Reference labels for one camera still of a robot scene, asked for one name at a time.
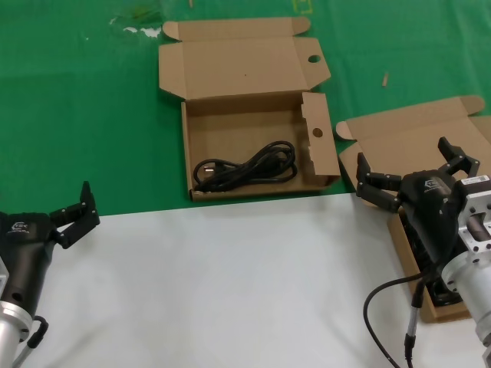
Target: brown cardboard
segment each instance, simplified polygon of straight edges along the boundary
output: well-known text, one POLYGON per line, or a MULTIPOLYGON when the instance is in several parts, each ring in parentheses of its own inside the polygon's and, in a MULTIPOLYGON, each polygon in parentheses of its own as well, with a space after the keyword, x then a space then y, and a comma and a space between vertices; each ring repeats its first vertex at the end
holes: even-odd
MULTIPOLYGON (((406 232, 404 231, 402 221, 400 220, 400 214, 392 215, 388 221, 388 226, 404 274, 406 276, 419 274, 420 269, 418 268, 416 259, 411 251, 406 232)), ((411 293, 414 292, 416 285, 417 281, 409 283, 411 293)), ((435 307, 431 302, 430 294, 426 288, 424 288, 423 306, 420 315, 421 320, 426 323, 449 322, 452 320, 470 318, 470 313, 463 302, 445 307, 435 307)))
POLYGON ((483 108, 478 96, 454 97, 340 122, 336 134, 356 140, 339 155, 341 163, 354 187, 359 152, 376 173, 404 176, 437 169, 445 163, 437 147, 438 139, 445 136, 480 161, 479 174, 489 174, 491 117, 470 117, 483 108))
POLYGON ((193 200, 324 189, 340 176, 324 94, 310 89, 330 77, 307 18, 168 21, 180 41, 159 48, 160 88, 184 98, 187 185, 193 200), (298 175, 275 185, 194 192, 204 159, 243 163, 266 144, 295 146, 298 175))

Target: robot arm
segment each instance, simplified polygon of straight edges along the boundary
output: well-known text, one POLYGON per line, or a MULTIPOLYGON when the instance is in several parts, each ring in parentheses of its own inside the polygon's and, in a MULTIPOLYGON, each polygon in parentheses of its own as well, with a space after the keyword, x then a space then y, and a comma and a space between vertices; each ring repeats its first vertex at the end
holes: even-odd
MULTIPOLYGON (((442 137, 438 148, 446 164, 404 178, 371 172, 360 153, 357 196, 391 212, 397 212, 400 206, 404 208, 433 263, 430 269, 421 271, 441 276, 450 291, 460 294, 476 321, 479 339, 489 347, 491 180, 488 176, 476 176, 479 161, 467 156, 460 147, 450 145, 442 137), (460 170, 468 175, 467 179, 452 177, 460 170)), ((483 355, 488 368, 490 356, 491 347, 483 355)))
POLYGON ((70 248, 99 223, 88 182, 84 182, 78 204, 50 215, 0 212, 0 368, 19 367, 48 328, 35 313, 54 246, 70 248), (14 360, 19 342, 31 333, 33 320, 41 325, 14 360))

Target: small wood chip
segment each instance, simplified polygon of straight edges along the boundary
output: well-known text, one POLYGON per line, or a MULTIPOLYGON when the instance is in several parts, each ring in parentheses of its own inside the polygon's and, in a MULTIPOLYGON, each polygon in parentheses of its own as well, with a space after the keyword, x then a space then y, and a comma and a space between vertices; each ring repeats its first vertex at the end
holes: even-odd
POLYGON ((385 73, 384 80, 382 81, 382 87, 386 87, 388 81, 389 81, 389 73, 385 73))

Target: white table surface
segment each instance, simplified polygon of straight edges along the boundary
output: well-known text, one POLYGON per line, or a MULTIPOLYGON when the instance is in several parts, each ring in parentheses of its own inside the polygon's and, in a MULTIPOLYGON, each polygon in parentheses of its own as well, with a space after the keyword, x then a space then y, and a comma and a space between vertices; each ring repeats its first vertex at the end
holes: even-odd
MULTIPOLYGON (((101 218, 56 248, 25 367, 389 367, 362 305, 402 276, 386 221, 353 195, 101 218)), ((406 287, 377 296, 374 329, 401 366, 406 287)), ((418 325, 416 368, 481 367, 474 322, 418 325)))

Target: green tablecloth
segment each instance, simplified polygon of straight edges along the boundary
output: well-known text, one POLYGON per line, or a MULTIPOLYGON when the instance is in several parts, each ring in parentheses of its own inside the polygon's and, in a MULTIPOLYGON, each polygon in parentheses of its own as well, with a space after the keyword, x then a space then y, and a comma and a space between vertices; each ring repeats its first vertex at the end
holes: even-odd
POLYGON ((158 87, 157 48, 171 41, 124 28, 292 15, 308 16, 321 42, 333 124, 454 95, 491 99, 490 0, 2 0, 0 211, 75 202, 84 179, 102 215, 196 205, 179 99, 158 87))

